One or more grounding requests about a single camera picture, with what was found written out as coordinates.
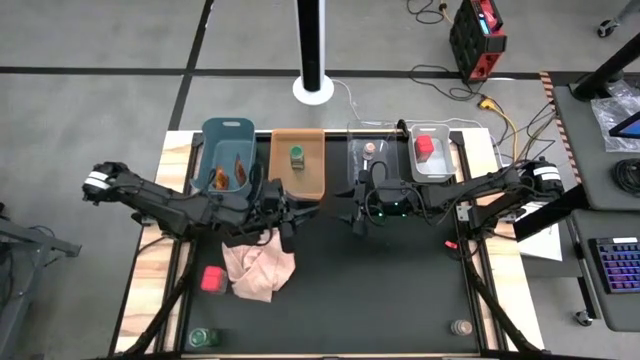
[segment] wooden table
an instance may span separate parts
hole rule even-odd
[[[471,176],[477,177],[496,171],[498,166],[495,161],[489,132],[486,129],[460,130],[464,136],[466,157]],[[346,130],[326,131],[346,132]],[[167,132],[155,182],[176,191],[183,191],[185,180],[187,180],[185,176],[187,174],[193,134],[194,131]],[[454,152],[453,157],[458,163],[456,167],[460,169],[457,147],[452,146],[452,151]],[[460,171],[458,171],[457,178],[463,179]],[[482,198],[478,200],[478,203],[489,203],[492,199],[493,197]],[[507,224],[499,224],[496,232],[513,236],[513,227]],[[160,236],[161,234],[157,227],[145,228],[142,233],[140,247],[158,239]],[[124,313],[119,329],[117,329],[115,352],[124,351],[133,345],[160,308],[167,280],[172,245],[173,241],[166,239],[146,249],[138,256],[133,267],[130,286],[125,294]],[[182,245],[179,269],[184,266],[188,246],[188,244]],[[544,348],[517,243],[512,240],[494,237],[486,240],[486,246],[500,305],[529,342],[540,349]],[[480,257],[476,255],[474,263],[482,275],[480,261]],[[493,318],[482,299],[480,299],[480,304],[485,333],[487,334],[487,344],[489,348],[496,349],[497,340]],[[167,351],[173,348],[178,309],[179,303],[176,304],[168,321],[164,345]],[[152,351],[152,349],[153,344],[149,346],[147,351]],[[515,350],[511,341],[509,341],[509,349]],[[444,354],[414,355],[443,356]]]

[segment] purple keyboard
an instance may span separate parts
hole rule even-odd
[[[640,292],[640,243],[620,241],[590,240],[600,278],[610,294]]]

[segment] red case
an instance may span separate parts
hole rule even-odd
[[[207,266],[202,275],[200,289],[214,294],[223,294],[227,290],[227,272],[218,266]]]
[[[416,160],[426,162],[433,153],[433,141],[429,135],[420,135],[416,138]]]

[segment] green object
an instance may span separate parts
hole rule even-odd
[[[291,158],[291,167],[297,170],[304,169],[304,150],[300,145],[294,145],[289,150],[289,157]]]
[[[220,345],[220,333],[216,329],[196,328],[189,333],[189,344],[194,348]]]

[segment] beige towel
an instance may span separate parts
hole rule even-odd
[[[268,231],[260,235],[260,243],[268,239]],[[293,254],[282,251],[276,229],[267,245],[228,248],[223,243],[222,254],[233,292],[244,299],[271,302],[272,292],[280,290],[296,268]]]

